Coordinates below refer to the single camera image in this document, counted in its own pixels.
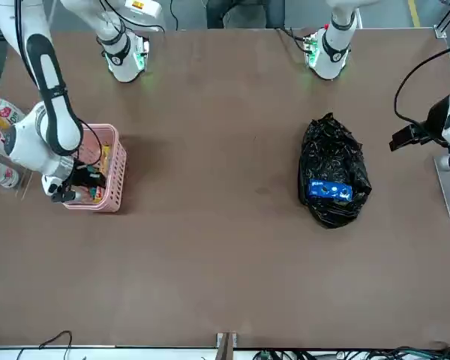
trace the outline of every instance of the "brown table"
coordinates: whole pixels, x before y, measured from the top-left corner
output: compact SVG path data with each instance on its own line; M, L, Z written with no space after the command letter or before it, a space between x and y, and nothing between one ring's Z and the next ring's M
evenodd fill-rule
M39 176L0 192L0 344L429 347L450 342L450 220L437 145L389 151L401 79L446 45L430 29L357 31L323 82L276 31L152 36L148 73L107 73L92 34L54 37L73 108L112 123L128 154L118 214L67 211ZM424 119L450 92L448 56L408 83ZM0 94L38 94L9 52ZM359 219L319 226L296 196L302 135L333 111L364 144L373 192Z

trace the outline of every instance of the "plastic basket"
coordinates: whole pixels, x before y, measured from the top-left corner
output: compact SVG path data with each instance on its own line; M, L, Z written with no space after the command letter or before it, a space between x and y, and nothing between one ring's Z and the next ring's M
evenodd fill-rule
M100 139L102 146L111 146L109 169L106 174L106 189L100 202L84 196L79 202L63 204L70 210L92 210L94 212L116 212L122 202L122 186L125 177L125 164L127 152L119 142L119 132L110 124L89 125ZM83 128L83 142L79 150L79 159L86 164L93 163L100 155L100 148L94 134L87 128Z

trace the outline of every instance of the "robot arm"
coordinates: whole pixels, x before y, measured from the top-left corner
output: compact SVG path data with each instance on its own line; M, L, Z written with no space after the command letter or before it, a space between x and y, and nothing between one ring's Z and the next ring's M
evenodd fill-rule
M143 20L143 15L148 15L148 20L156 23L161 12L158 3L126 1L130 2L129 8L138 7L135 12L139 21ZM105 2L113 6L112 10L126 5L125 0ZM113 22L114 15L108 13L100 0L62 0L62 3L95 30L109 70L117 80L130 82L145 69L148 41L129 31L117 16ZM5 151L8 156L13 162L42 173L43 189L53 201L77 200L78 194L71 190L74 185L104 188L106 179L102 174L71 156L80 148L83 127L71 108L43 0L0 0L0 29L7 42L22 56L25 66L28 65L43 100L7 131Z
M440 159L441 170L450 170L450 95L433 105L427 120L418 124L409 124L394 133L390 150L396 151L409 144L424 145L434 141L448 149L448 154Z
M41 0L18 2L22 3L22 42L26 57L23 61L30 65L46 108L46 116L41 118L38 135L55 154L72 155L82 142L83 128L71 109L67 87L53 49L44 6ZM7 42L20 54L14 10L14 0L0 0L0 29Z
M345 66L350 41L357 28L355 9L379 0L326 0L331 21L307 39L306 63L319 77L333 80Z

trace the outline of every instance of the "black cable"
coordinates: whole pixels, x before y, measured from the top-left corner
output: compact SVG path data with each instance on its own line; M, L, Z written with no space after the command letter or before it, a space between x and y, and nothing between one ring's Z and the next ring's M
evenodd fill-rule
M159 28L162 32L165 32L164 27L161 26L161 25L142 25L142 24L139 24L137 22L133 22L133 21L127 19L125 16L121 15L117 10L115 10L115 8L112 5L110 5L108 0L104 0L104 1L105 1L105 4L108 5L110 10L112 10L117 15L117 17L119 17L120 19L126 21L127 23L130 23L130 24L135 25L135 26L140 26L142 28Z
M61 338L63 335L68 335L68 337L69 337L67 349L65 349L65 353L63 354L63 360L66 360L68 350L70 350L70 348L72 347L72 331L70 331L70 330L64 330L64 331L60 332L60 334L58 334L58 335L52 337L51 339L49 339L49 340L47 340L47 341L41 343L41 344L38 346L38 349L39 349L39 350L42 350L42 349L43 349L44 347L46 347L48 344L51 344L53 341L55 341L55 340Z
M20 356L22 356L24 351L25 351L25 349L21 349L20 352L18 353L18 355L16 356L15 360L20 360Z
M290 36L292 38L293 42L295 43L295 45L300 49L300 51L302 51L303 53L306 53L306 54L311 54L311 51L304 49L302 47L302 45L300 45L300 43L299 43L299 41L304 42L305 38L309 37L311 35L311 33L307 34L303 37L299 37L299 36L296 36L295 34L293 34L292 28L290 28L289 31L287 31L285 28L279 28L279 30L284 32L287 36Z
M359 354L360 354L360 352L357 351L353 356L351 356L351 357L348 358L347 360L353 360L353 359L356 358Z
M23 34L22 34L22 0L15 0L15 35L16 35L16 43L18 45L18 50L20 56L22 57L23 64L25 65L25 69L27 70L28 75L31 78L31 81L35 85L35 78L32 73L32 69L30 68L29 61L27 60L25 49L23 47Z
M95 164L98 164L98 162L102 158L102 154L103 154L102 143L101 143L100 139L98 138L97 133L95 133L95 131L90 127L90 125L88 125L86 122L84 122L81 118L79 118L78 120L79 120L79 122L84 124L91 131L92 134L94 134L95 139L97 139L98 147L100 148L100 156L98 157L98 159L95 160L93 163L87 163L86 164L88 167L93 167Z
M424 131L431 139L433 139L435 142L439 143L440 145L442 145L443 141L440 139L437 139L435 137L433 137L430 133L428 133L428 131L422 126L422 124L412 118L409 118L405 115L402 115L398 112L397 110L397 103L398 103L398 95L400 94L402 88L404 87L405 83L407 82L407 80L422 66L424 66L425 64L427 64L428 62L431 62L432 60L439 58L442 55L448 54L450 53L450 47L448 49L445 49L443 51L440 51L438 53L436 53L435 55L432 55L429 58L426 58L424 61L422 61L420 64L416 65L406 76L405 78L402 80L400 86L398 86L397 92L395 93L395 97L393 100L393 110L395 112L395 115L398 116L400 119L409 122L411 124L414 124L415 126L417 126L419 129L421 129L422 131Z
M296 35L294 35L292 28L290 28L290 30L286 30L285 28L280 28L280 30L282 32L284 32L285 35L290 36L292 39L295 39L295 40L298 40L298 41L303 41L304 38L305 38L305 36L296 36Z
M179 19L173 13L172 5L173 5L173 0L170 0L170 13L172 14L173 19L175 19L175 31L177 32L179 30Z

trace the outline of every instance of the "blue label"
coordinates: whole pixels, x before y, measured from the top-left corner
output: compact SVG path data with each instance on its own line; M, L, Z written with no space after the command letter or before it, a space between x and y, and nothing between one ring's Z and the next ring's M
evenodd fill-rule
M352 201L352 187L337 182L311 179L308 182L309 197L325 197L342 201Z

